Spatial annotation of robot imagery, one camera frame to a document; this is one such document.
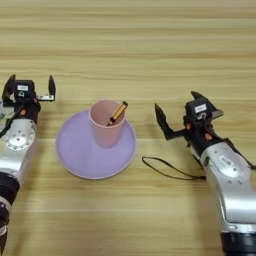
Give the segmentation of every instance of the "purple plate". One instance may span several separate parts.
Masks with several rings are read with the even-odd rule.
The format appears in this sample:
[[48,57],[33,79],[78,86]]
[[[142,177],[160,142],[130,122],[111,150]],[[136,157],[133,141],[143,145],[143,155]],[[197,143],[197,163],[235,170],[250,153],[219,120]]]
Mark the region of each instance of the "purple plate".
[[93,138],[89,111],[71,117],[60,129],[56,140],[60,162],[71,173],[86,179],[105,179],[125,169],[136,149],[134,129],[126,121],[117,144],[99,147]]

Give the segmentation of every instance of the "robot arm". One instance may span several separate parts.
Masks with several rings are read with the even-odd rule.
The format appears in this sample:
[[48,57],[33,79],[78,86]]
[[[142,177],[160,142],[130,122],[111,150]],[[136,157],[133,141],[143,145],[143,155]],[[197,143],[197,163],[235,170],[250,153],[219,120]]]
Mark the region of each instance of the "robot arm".
[[27,167],[36,146],[36,124],[41,110],[40,101],[55,100],[55,83],[50,76],[49,95],[38,97],[34,82],[16,80],[13,75],[5,85],[2,115],[12,113],[0,132],[4,148],[0,155],[0,255],[4,251],[7,225],[12,204],[24,182]]
[[185,128],[174,132],[156,105],[157,121],[166,139],[183,136],[194,158],[206,171],[216,199],[221,239],[226,255],[256,255],[256,192],[251,186],[255,167],[228,139],[214,131],[212,120],[223,115],[204,96],[192,92],[194,101],[185,106]]

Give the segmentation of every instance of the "pink cup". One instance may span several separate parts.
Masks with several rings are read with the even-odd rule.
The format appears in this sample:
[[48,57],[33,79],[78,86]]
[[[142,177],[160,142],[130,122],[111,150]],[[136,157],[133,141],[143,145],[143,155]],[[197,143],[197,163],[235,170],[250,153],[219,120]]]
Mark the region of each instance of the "pink cup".
[[112,148],[122,133],[125,122],[124,113],[113,125],[107,126],[119,105],[116,101],[102,100],[95,103],[89,110],[94,139],[102,148]]

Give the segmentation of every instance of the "wood grain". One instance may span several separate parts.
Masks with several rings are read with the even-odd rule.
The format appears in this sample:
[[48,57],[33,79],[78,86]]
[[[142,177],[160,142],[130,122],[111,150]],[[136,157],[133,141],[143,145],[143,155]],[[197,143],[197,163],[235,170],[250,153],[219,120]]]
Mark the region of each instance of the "wood grain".
[[[253,0],[1,0],[1,84],[16,73],[41,94],[53,74],[58,86],[40,114],[5,255],[222,255],[208,185],[162,177],[141,156],[201,173],[183,140],[165,142],[153,112],[158,102],[181,128],[193,89],[225,110],[217,131],[256,162],[255,19]],[[130,103],[137,154],[112,179],[82,180],[61,167],[55,137],[102,98]]]

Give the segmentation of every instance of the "orange pencil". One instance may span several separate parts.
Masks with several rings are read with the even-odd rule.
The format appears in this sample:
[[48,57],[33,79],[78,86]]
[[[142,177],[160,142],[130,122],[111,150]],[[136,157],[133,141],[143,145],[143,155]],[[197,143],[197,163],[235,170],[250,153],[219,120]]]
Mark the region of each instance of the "orange pencil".
[[110,118],[107,126],[113,125],[118,117],[121,116],[121,114],[125,111],[125,109],[128,107],[128,103],[126,101],[123,101],[123,103],[117,108],[114,115]]

